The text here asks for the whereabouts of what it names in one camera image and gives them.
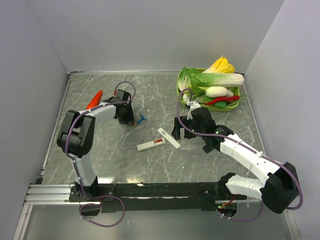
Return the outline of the white remote battery cover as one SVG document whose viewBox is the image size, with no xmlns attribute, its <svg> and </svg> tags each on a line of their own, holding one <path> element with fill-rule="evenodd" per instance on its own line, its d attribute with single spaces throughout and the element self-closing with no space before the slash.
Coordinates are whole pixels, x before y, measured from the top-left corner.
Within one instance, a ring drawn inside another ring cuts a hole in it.
<svg viewBox="0 0 320 240">
<path fill-rule="evenodd" d="M 163 128 L 159 128 L 157 130 L 169 143 L 171 143 L 176 149 L 180 148 L 180 144 L 170 135 L 168 134 Z"/>
</svg>

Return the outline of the white remote control body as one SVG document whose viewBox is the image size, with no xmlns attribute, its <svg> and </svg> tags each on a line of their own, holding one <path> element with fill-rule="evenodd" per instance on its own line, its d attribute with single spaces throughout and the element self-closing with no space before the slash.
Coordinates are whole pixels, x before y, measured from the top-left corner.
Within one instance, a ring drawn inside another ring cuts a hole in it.
<svg viewBox="0 0 320 240">
<path fill-rule="evenodd" d="M 156 144 L 155 144 L 154 141 L 155 141 L 155 140 L 158 140 L 158 139 L 162 139 L 163 142 L 161 142 L 161 143 L 156 143 Z M 148 150 L 148 149 L 151 149 L 151 148 L 155 148 L 155 147 L 164 145 L 164 144 L 166 143 L 166 141 L 165 141 L 164 138 L 158 138 L 158 139 L 155 139 L 155 140 L 153 140 L 153 141 L 148 141 L 148 142 L 145 142 L 145 143 L 136 145 L 137 151 L 138 151 L 138 152 L 145 151 L 145 150 Z"/>
</svg>

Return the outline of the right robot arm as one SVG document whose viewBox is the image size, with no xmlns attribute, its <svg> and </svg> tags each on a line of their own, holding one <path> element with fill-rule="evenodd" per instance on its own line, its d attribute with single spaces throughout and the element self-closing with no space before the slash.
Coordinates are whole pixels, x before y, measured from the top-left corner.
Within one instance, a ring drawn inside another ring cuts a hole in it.
<svg viewBox="0 0 320 240">
<path fill-rule="evenodd" d="M 270 160 L 263 153 L 245 143 L 234 131 L 224 125 L 217 125 L 211 113 L 204 107 L 190 109 L 187 115 L 174 118 L 171 132 L 180 140 L 181 129 L 184 137 L 201 137 L 205 142 L 203 150 L 210 153 L 217 150 L 244 166 L 255 178 L 228 173 L 219 180 L 218 193 L 223 199 L 243 195 L 261 200 L 276 214 L 292 210 L 291 203 L 300 196 L 296 168 L 290 162 Z"/>
</svg>

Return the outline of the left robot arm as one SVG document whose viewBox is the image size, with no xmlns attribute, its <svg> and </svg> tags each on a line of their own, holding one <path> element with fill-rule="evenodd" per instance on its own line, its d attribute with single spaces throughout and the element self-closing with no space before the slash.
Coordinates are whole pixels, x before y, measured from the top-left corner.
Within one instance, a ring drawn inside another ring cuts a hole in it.
<svg viewBox="0 0 320 240">
<path fill-rule="evenodd" d="M 73 165 L 76 192 L 87 201 L 93 201 L 99 195 L 98 177 L 90 159 L 95 128 L 112 119 L 121 125 L 133 125 L 135 116 L 131 103 L 134 96 L 118 89 L 114 96 L 97 106 L 84 111 L 69 110 L 64 116 L 56 142 Z"/>
</svg>

